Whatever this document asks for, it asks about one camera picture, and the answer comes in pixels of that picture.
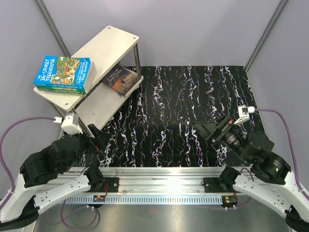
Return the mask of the dark tale of two cities book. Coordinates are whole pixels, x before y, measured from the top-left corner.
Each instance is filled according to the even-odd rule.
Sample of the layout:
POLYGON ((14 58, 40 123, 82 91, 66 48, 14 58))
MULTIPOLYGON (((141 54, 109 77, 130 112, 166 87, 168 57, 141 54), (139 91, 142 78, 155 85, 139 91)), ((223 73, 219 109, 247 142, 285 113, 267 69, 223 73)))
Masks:
POLYGON ((115 91, 117 83, 121 81, 137 83, 140 77, 132 71, 116 64, 101 80, 103 84, 115 91))

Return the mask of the blue paperback book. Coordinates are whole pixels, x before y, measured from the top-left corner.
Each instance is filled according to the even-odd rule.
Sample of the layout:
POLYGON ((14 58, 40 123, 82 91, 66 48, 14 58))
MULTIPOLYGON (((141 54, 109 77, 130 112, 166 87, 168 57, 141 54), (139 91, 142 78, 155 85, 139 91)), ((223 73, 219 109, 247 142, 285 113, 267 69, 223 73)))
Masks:
POLYGON ((139 83, 125 82, 124 80, 117 83, 115 91, 121 97, 126 97, 131 90, 139 87, 139 83))

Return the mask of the blue 26-storey treehouse book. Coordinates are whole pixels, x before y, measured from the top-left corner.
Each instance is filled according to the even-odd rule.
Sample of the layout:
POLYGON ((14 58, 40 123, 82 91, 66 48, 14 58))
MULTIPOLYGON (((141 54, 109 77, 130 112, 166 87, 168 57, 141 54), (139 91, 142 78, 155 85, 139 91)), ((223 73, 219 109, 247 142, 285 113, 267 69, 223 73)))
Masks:
POLYGON ((57 57, 46 55, 34 78, 36 87, 57 87, 87 92, 96 74, 91 58, 57 57))

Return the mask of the dark green 104-storey treehouse book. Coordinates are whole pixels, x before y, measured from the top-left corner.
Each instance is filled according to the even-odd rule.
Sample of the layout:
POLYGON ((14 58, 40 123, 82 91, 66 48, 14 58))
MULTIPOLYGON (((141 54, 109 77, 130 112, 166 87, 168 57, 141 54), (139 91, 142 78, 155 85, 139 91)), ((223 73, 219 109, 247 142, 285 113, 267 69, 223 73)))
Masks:
POLYGON ((76 95, 86 95, 84 90, 78 90, 73 88, 65 88, 65 87, 54 87, 54 86, 38 86, 36 88, 41 91, 53 91, 53 92, 61 92, 61 93, 69 93, 76 95))

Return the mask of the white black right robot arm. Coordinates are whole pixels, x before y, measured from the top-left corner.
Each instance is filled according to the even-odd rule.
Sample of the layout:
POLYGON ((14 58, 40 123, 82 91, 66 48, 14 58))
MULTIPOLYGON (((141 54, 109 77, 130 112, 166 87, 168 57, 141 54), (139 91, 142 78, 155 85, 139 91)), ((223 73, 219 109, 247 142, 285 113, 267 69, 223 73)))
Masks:
POLYGON ((250 118, 250 114, 261 111, 253 106, 238 106, 238 119, 230 116, 214 121, 196 121, 193 128, 205 141, 222 143, 240 160, 251 166, 250 173, 260 181, 272 185, 276 191, 257 184, 233 167, 225 167, 217 180, 204 178, 205 189, 244 193, 275 211, 296 232, 309 230, 309 191, 300 181, 297 162, 290 143, 293 166, 272 151, 274 143, 262 132, 251 132, 243 137, 239 125, 250 118))

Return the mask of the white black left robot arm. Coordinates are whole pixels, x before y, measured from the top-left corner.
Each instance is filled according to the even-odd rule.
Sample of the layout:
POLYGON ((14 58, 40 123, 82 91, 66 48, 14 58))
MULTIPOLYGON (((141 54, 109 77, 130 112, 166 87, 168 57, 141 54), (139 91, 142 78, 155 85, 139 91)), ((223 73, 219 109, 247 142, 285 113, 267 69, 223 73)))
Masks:
POLYGON ((102 132, 93 124, 88 125, 93 136, 89 137, 71 126, 72 132, 53 141, 43 150, 29 155, 14 179, 3 158, 0 163, 11 181, 11 188, 0 201, 0 230, 21 229, 35 222, 52 206, 82 192, 108 191, 109 186, 96 165, 89 165, 74 180, 53 190, 40 193, 49 181, 67 172, 87 149, 101 153, 102 132))

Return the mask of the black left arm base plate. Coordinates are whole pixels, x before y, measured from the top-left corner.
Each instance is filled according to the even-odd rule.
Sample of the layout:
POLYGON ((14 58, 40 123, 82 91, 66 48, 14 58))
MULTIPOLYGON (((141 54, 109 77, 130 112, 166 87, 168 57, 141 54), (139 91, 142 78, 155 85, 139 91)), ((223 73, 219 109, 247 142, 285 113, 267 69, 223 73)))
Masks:
POLYGON ((90 190, 89 192, 100 192, 103 193, 105 192, 105 189, 107 189, 108 193, 117 193, 119 189, 119 182, 120 178, 119 177, 106 177, 104 184, 95 190, 90 190))

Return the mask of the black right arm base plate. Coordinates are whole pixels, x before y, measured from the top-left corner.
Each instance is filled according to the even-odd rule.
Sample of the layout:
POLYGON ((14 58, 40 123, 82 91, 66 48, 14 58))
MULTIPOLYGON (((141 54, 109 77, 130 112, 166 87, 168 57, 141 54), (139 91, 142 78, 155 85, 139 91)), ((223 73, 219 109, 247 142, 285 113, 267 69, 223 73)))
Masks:
POLYGON ((232 193, 233 189, 224 189, 219 183, 217 177, 204 177, 201 185, 204 187, 205 193, 232 193))

